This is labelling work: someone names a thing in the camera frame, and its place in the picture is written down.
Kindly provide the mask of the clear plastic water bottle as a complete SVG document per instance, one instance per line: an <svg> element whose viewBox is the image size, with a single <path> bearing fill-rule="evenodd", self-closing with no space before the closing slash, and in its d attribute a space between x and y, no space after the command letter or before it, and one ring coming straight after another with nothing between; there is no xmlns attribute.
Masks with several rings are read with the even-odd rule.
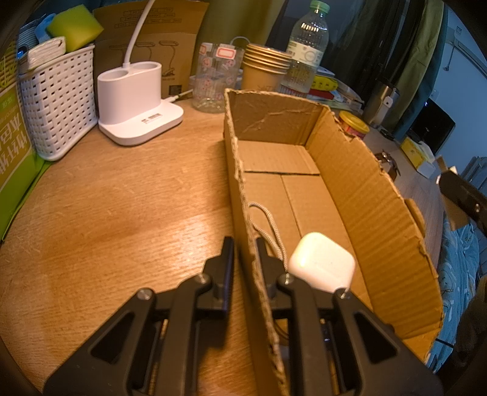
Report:
<svg viewBox="0 0 487 396"><path fill-rule="evenodd" d="M308 13L294 25L286 48L291 63L281 82L281 93L296 97L308 95L328 45L329 9L326 2L311 1Z"/></svg>

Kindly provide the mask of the steel thermos flask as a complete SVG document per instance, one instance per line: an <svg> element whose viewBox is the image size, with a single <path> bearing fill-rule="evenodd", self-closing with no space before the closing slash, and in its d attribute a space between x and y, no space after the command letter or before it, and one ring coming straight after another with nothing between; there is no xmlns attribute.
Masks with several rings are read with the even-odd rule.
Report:
<svg viewBox="0 0 487 396"><path fill-rule="evenodd" d="M366 104L363 120L372 128L378 128L397 103L400 91L385 83L379 83Z"/></svg>

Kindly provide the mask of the yellow-green sponge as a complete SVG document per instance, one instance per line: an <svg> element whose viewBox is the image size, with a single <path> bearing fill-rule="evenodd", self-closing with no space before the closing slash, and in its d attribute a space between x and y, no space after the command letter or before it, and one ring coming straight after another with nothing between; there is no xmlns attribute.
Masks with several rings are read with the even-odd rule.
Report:
<svg viewBox="0 0 487 396"><path fill-rule="evenodd" d="M46 27L52 37L64 37L68 53L94 41L103 27L84 5L78 5L56 14Z"/></svg>

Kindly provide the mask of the brown cardboard lamp package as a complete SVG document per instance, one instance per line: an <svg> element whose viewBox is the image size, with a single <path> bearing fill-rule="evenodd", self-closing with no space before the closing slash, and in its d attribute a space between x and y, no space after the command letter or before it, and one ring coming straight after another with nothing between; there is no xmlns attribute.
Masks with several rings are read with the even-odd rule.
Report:
<svg viewBox="0 0 487 396"><path fill-rule="evenodd" d="M95 75L122 66L146 4L146 1L122 2L93 11L103 27L95 40ZM130 61L154 61L162 65L163 98L188 89L196 37L208 6L200 1L156 1L142 25Z"/></svg>

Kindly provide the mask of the white earbuds case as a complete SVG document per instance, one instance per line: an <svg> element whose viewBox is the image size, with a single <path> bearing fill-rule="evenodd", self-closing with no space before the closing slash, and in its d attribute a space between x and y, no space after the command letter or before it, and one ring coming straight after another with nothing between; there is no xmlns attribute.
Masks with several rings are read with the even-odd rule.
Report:
<svg viewBox="0 0 487 396"><path fill-rule="evenodd" d="M356 262L351 253L322 233L307 233L291 254L287 271L315 289L348 289Z"/></svg>

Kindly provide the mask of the white woven plastic basket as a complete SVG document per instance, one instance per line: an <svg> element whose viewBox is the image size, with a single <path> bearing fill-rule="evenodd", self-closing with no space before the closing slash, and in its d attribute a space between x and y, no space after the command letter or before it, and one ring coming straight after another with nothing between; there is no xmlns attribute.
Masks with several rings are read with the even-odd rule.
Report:
<svg viewBox="0 0 487 396"><path fill-rule="evenodd" d="M94 48L88 45L19 76L30 140L46 161L60 160L97 125Z"/></svg>

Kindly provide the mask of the folded white cloth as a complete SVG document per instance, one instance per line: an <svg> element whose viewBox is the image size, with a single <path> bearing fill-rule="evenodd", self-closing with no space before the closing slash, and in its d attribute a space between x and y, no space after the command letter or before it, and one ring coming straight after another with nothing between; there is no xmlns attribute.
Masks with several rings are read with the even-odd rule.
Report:
<svg viewBox="0 0 487 396"><path fill-rule="evenodd" d="M64 36L58 36L38 44L29 49L18 60L19 74L26 73L43 64L46 64L66 53L66 43Z"/></svg>

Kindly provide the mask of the patterned clear drinking glass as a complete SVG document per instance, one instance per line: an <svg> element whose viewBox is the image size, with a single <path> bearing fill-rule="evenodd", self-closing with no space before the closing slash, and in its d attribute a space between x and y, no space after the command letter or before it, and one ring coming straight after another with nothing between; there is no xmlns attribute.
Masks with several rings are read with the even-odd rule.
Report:
<svg viewBox="0 0 487 396"><path fill-rule="evenodd" d="M193 83L192 106L205 113L225 110L225 90L234 89L244 49L233 44L203 42Z"/></svg>

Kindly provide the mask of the white desk lamp base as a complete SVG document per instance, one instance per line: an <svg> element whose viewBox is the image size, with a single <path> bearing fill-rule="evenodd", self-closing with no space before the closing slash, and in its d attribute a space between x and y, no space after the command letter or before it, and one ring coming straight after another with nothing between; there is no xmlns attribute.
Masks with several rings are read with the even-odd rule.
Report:
<svg viewBox="0 0 487 396"><path fill-rule="evenodd" d="M145 143L182 123L184 110L161 98L162 64L132 63L135 42L153 2L145 5L124 54L122 66L96 80L98 128L120 146Z"/></svg>

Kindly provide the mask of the yellow tissue box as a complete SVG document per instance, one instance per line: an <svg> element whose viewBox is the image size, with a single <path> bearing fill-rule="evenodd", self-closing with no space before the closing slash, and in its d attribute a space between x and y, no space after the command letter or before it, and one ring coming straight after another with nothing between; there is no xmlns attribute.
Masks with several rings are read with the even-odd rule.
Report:
<svg viewBox="0 0 487 396"><path fill-rule="evenodd" d="M417 173L429 179L435 172L435 157L429 146L420 141L419 143L406 136L400 145L401 150L412 163Z"/></svg>

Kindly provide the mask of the brown cardboard box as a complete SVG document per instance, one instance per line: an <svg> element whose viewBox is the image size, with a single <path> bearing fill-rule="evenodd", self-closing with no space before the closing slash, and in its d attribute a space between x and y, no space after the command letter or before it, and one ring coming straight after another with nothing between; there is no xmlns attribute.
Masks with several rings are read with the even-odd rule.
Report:
<svg viewBox="0 0 487 396"><path fill-rule="evenodd" d="M352 292L426 361L443 303L417 205L328 106L276 92L228 90L224 98L233 229L258 392L290 392L255 243L256 228L268 227L260 206L276 220L288 253L311 232L350 252Z"/></svg>

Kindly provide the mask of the green printed carton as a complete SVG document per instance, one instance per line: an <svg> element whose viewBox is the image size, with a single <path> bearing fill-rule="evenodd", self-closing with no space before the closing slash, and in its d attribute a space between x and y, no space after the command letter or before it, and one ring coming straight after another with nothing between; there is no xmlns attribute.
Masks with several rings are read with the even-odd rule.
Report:
<svg viewBox="0 0 487 396"><path fill-rule="evenodd" d="M22 101L13 83L1 92L1 239L49 166L30 141Z"/></svg>

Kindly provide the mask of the yellow lidded small jar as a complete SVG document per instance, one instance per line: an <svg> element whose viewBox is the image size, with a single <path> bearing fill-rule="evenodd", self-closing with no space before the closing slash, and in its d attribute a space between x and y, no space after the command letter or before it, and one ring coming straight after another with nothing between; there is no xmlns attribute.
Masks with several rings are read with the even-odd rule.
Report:
<svg viewBox="0 0 487 396"><path fill-rule="evenodd" d="M357 136L361 140L370 132L368 124L349 111L341 110L338 113L338 120L347 134Z"/></svg>

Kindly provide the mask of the stack of brown paper cups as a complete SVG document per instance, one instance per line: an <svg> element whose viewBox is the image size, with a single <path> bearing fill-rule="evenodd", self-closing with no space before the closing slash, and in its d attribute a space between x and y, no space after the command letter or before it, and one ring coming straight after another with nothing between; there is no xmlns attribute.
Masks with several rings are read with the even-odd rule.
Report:
<svg viewBox="0 0 487 396"><path fill-rule="evenodd" d="M291 55L259 44L247 44L242 61L243 90L277 92L291 66Z"/></svg>

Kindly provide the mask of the brown leather wristwatch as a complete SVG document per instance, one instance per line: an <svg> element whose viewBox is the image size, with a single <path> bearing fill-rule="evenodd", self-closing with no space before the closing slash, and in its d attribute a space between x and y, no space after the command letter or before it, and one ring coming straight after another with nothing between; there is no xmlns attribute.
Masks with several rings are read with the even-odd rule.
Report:
<svg viewBox="0 0 487 396"><path fill-rule="evenodd" d="M379 153L374 154L374 156L380 164L389 165L387 173L391 180L394 182L396 178L400 175L400 169L391 154L387 153L385 150L381 150Z"/></svg>

